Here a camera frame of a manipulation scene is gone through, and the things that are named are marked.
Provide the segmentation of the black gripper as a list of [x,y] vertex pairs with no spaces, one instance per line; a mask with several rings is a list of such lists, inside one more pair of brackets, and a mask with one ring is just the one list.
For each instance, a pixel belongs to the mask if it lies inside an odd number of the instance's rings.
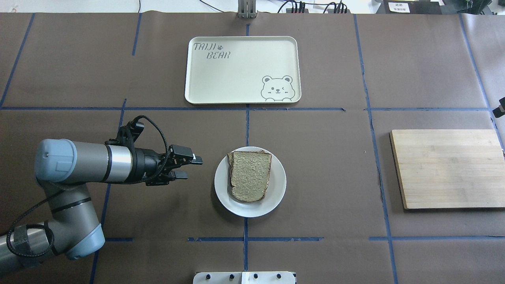
[[169,185],[170,181],[188,179],[185,171],[171,171],[169,166],[177,165],[202,165],[203,159],[195,155],[189,147],[176,144],[169,146],[169,156],[166,159],[164,153],[156,153],[151,149],[135,148],[137,165],[134,170],[134,181],[145,183],[147,186]]

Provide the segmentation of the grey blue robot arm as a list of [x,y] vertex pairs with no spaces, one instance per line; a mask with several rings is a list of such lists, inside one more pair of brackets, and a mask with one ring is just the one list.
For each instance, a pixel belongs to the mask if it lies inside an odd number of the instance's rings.
[[43,140],[34,167],[52,219],[27,225],[18,225],[17,219],[10,226],[1,239],[1,276],[61,254],[70,260],[84,258],[105,244],[88,183],[168,185],[188,178],[178,170],[181,166],[202,163],[191,148],[174,144],[165,153],[156,153],[117,140],[104,144]]

